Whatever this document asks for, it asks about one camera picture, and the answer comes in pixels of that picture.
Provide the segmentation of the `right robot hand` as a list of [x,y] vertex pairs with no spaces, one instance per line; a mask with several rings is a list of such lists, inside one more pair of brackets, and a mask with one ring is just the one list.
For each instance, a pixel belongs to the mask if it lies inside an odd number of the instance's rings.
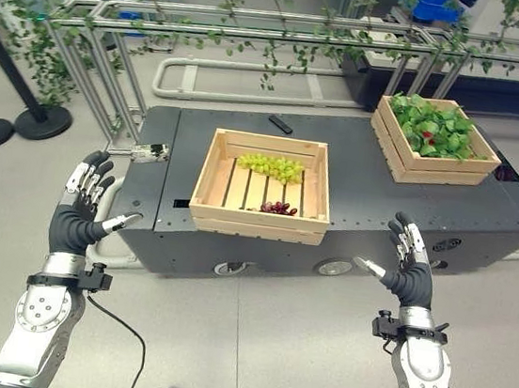
[[393,295],[401,307],[432,309],[433,276],[425,242],[416,223],[404,211],[397,212],[388,222],[390,240],[393,242],[399,267],[386,270],[362,256],[354,258],[355,264],[375,276]]

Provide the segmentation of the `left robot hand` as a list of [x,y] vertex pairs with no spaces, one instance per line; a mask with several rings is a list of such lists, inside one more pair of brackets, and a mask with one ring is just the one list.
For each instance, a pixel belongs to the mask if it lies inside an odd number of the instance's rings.
[[114,176],[107,176],[114,166],[109,158],[107,151],[96,150],[71,172],[49,223],[50,253],[85,256],[90,245],[143,218],[133,211],[96,220],[102,197],[116,181]]

